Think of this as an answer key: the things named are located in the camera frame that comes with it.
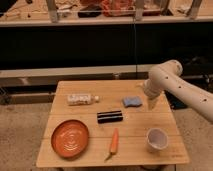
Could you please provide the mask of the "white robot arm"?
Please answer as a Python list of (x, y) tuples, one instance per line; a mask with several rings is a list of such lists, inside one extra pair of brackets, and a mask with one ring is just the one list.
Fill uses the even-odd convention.
[(152, 66), (143, 83), (144, 94), (154, 100), (162, 91), (167, 91), (213, 124), (213, 94), (181, 79), (182, 72), (183, 67), (177, 60)]

